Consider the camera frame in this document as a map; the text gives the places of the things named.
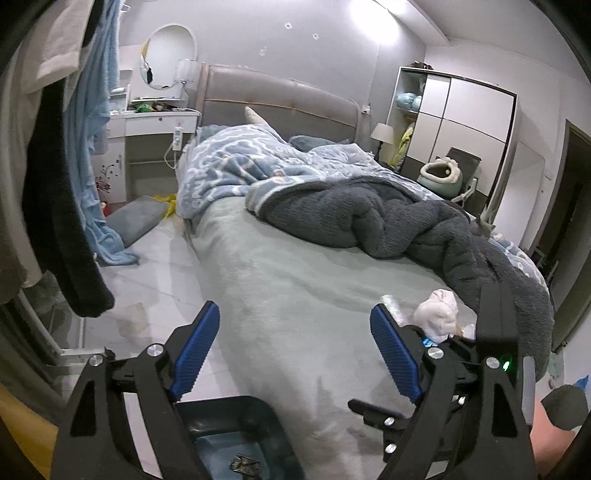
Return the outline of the white tissue wad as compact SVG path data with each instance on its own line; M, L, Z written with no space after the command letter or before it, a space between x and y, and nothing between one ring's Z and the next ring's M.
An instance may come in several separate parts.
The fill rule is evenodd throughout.
M450 290L434 290L415 310L412 324L423 330L434 343L441 343L457 333L458 304Z

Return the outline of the dark teal trash bin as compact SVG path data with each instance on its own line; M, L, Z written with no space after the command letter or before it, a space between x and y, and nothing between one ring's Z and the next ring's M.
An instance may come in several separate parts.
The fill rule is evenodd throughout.
M214 479L304 479L304 469L269 404L252 396L176 405Z

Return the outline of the white clothes rack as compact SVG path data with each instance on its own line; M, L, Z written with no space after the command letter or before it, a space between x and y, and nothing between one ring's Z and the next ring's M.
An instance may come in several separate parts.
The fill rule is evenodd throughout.
M16 303L51 367L79 371L91 357L107 355L107 347L89 345L87 318L72 310L58 288L21 289Z

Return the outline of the dark grey fleece blanket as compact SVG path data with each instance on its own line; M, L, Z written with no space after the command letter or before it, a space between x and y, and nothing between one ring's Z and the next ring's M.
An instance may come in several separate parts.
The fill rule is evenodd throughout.
M471 230L468 216L442 200L423 200L392 181L358 177L252 188L246 208L290 235L332 248L359 248L376 259L407 256L435 271L473 311L486 283L514 298L520 351L542 378L550 360L554 311L527 255L502 236Z

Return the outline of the grey floor cushion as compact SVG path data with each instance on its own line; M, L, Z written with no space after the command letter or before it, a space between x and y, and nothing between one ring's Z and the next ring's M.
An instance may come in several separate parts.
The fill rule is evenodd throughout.
M168 204L149 196L141 196L106 217L106 224L119 234L123 245L129 247L165 216Z

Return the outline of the grey cat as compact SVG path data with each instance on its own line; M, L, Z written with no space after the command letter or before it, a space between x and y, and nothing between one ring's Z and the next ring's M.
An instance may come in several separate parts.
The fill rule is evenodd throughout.
M495 225L484 221L481 217L476 217L470 223L470 231L474 236L490 239L495 229Z

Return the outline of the green cat bed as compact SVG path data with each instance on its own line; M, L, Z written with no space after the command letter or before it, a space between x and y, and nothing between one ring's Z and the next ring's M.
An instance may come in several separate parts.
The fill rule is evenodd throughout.
M463 173L454 159L436 158L423 165L417 182L440 197L452 200L461 192Z

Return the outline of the blue white patterned duvet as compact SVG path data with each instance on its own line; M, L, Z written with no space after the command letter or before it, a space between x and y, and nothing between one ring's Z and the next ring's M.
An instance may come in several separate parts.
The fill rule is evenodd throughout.
M349 178L379 178L400 185L421 200L438 196L415 181L379 165L355 143L325 143L307 152L270 126L206 126L187 143L177 165L176 214L192 220L215 201L245 198L259 212L267 198L298 184Z

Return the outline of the black hanging garment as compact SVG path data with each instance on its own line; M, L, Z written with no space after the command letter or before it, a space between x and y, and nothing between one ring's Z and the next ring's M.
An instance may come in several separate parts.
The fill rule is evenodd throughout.
M114 306L82 230L66 164L64 82L42 91L27 147L23 214L42 272L50 272L73 312L96 318Z

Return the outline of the bedside lamp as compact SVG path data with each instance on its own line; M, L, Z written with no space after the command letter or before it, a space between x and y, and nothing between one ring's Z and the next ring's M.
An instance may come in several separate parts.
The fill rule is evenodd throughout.
M394 144L394 128L386 123L378 123L370 134L370 138L378 143L375 159L380 161L383 146Z

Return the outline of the white wardrobe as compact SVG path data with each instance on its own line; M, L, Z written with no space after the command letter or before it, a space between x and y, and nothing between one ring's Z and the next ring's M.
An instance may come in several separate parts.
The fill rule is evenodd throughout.
M480 159L468 211L483 213L500 203L513 161L518 96L472 78L401 67L388 121L398 136L413 133L395 170L418 179L423 165L459 150Z

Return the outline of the white dressing table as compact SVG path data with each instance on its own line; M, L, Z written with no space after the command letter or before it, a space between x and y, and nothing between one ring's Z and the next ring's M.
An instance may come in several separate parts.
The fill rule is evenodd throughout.
M109 120L94 142L93 178L101 201L122 205L142 195L176 190L173 170L199 113L188 106L190 83L183 79L158 91L132 69L121 69L109 99Z

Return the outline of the grey padded headboard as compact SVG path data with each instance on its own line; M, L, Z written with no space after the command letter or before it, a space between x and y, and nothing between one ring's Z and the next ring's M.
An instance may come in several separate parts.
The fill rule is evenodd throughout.
M202 65L195 106L201 124L226 126L245 124L245 109L252 108L283 139L301 134L361 142L368 130L368 119L353 100L235 66Z

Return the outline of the light blue hanging towel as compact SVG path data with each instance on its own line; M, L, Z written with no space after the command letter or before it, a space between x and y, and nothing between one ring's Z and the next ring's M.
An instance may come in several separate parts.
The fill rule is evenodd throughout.
M91 163L95 146L106 142L110 93L119 82L121 7L116 0L104 3L85 65L63 114L65 155L82 231L91 255L112 266L138 260L106 224Z

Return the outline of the white hanging garment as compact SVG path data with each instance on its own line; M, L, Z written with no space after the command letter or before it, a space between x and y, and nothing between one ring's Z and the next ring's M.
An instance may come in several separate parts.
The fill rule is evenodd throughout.
M56 1L33 22L1 74L1 302L42 276L22 210L27 147L43 89L81 63L92 1Z

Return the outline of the round wall mirror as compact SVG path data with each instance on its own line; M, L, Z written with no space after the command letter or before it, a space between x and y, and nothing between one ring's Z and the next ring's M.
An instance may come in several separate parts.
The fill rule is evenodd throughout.
M139 68L144 83L165 90L179 81L179 71L197 59L197 40L180 24L166 24L155 30L140 48Z

